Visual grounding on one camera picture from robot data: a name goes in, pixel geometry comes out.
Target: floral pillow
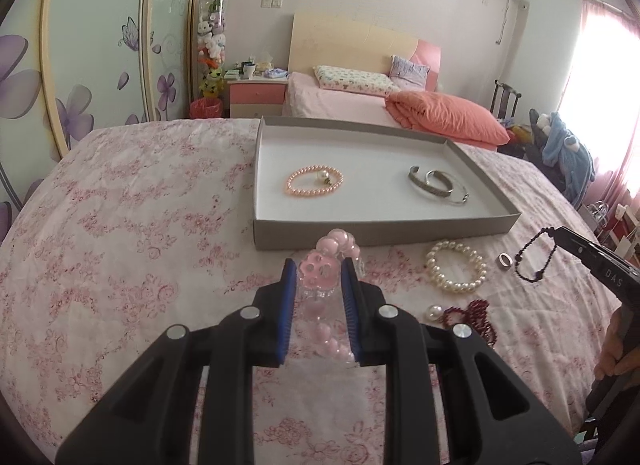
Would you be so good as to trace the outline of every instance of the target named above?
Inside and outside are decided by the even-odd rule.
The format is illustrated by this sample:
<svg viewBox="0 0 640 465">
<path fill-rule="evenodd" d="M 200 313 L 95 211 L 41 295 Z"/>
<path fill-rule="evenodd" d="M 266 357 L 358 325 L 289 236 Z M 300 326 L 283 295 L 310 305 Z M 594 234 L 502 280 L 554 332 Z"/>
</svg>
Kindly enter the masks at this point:
<svg viewBox="0 0 640 465">
<path fill-rule="evenodd" d="M 378 97 L 386 97 L 400 90 L 383 73 L 349 70 L 335 66 L 315 66 L 314 72 L 320 87 L 327 90 L 363 93 Z"/>
<path fill-rule="evenodd" d="M 430 68 L 394 55 L 389 78 L 403 90 L 424 91 Z"/>
</svg>

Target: cardboard tray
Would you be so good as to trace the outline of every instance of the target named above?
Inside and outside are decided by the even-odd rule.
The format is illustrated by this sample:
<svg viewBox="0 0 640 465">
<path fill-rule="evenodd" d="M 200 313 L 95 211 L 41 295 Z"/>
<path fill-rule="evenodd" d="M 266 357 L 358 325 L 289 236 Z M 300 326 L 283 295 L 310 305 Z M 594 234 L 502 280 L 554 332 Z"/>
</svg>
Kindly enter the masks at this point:
<svg viewBox="0 0 640 465">
<path fill-rule="evenodd" d="M 285 193 L 289 175 L 322 164 L 342 171 L 332 194 Z M 446 203 L 416 187 L 411 166 L 449 172 L 469 193 Z M 314 186 L 313 175 L 296 179 Z M 454 191 L 453 199 L 462 193 Z M 409 130 L 324 119 L 262 118 L 255 153 L 254 242 L 258 250 L 309 249 L 329 230 L 353 233 L 358 245 L 398 245 L 508 232 L 520 212 L 455 143 Z"/>
</svg>

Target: pink drawer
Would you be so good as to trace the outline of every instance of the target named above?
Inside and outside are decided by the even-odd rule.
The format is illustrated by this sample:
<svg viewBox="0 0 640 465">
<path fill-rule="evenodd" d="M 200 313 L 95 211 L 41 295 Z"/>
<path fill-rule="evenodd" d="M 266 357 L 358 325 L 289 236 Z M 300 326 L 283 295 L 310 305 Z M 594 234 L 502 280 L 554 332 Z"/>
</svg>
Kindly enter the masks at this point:
<svg viewBox="0 0 640 465">
<path fill-rule="evenodd" d="M 282 104 L 284 84 L 230 84 L 229 99 L 232 104 Z"/>
</svg>

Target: pearl pendant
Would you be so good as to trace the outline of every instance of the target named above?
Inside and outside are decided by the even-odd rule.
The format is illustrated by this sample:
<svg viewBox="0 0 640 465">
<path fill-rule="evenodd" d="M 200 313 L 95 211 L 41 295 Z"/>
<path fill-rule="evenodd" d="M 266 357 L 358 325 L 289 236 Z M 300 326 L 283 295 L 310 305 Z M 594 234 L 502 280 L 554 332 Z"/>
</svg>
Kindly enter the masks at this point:
<svg viewBox="0 0 640 465">
<path fill-rule="evenodd" d="M 427 320 L 429 320 L 430 322 L 437 322 L 442 318 L 442 314 L 444 313 L 444 308 L 441 307 L 439 304 L 432 304 L 428 309 L 427 309 Z"/>
<path fill-rule="evenodd" d="M 331 174 L 326 169 L 318 171 L 318 182 L 323 185 L 331 185 Z"/>
</svg>

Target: wooden headboard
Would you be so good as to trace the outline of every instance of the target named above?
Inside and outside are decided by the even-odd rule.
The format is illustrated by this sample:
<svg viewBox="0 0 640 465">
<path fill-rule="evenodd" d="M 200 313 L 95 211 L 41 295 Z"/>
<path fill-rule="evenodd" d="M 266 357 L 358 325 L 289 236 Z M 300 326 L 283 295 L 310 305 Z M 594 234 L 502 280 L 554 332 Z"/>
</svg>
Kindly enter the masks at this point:
<svg viewBox="0 0 640 465">
<path fill-rule="evenodd" d="M 440 73 L 440 47 L 409 34 L 315 12 L 297 12 L 289 51 L 289 71 L 314 74 L 319 64 L 388 74 L 391 56 L 430 67 L 426 89 Z"/>
</svg>

